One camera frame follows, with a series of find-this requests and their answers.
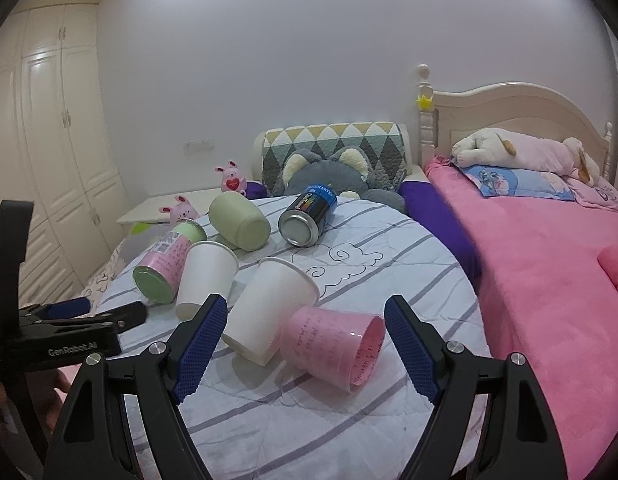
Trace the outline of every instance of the red heart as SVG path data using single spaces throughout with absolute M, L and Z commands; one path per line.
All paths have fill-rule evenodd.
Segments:
M 225 180 L 225 185 L 232 191 L 235 191 L 240 186 L 240 179 L 236 177 L 228 178 Z

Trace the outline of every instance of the pink cup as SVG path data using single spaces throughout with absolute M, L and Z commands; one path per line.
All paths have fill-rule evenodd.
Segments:
M 346 392 L 362 386 L 385 340 L 385 322 L 374 314 L 304 306 L 285 324 L 282 357 Z

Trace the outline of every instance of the bed headboard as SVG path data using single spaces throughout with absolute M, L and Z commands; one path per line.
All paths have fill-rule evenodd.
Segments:
M 420 110 L 423 168 L 434 154 L 449 156 L 458 140 L 476 130 L 499 126 L 560 142 L 576 137 L 608 179 L 612 124 L 606 124 L 602 136 L 564 95 L 531 83 L 498 83 L 467 92 L 439 92 L 429 84 L 427 65 L 419 65 L 418 74 L 419 97 L 433 98 L 432 108 Z

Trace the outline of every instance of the white wall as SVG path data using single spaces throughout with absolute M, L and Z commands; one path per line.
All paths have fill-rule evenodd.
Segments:
M 268 128 L 407 121 L 415 67 L 435 88 L 528 81 L 565 94 L 600 131 L 616 83 L 588 0 L 102 0 L 99 70 L 131 200 L 217 186 Z M 214 139 L 185 159 L 183 144 Z

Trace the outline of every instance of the yellow star decoration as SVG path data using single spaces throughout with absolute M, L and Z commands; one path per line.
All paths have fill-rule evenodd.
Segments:
M 421 95 L 416 99 L 418 104 L 418 108 L 421 112 L 425 112 L 431 108 L 431 104 L 433 103 L 433 97 L 427 97 L 426 95 Z

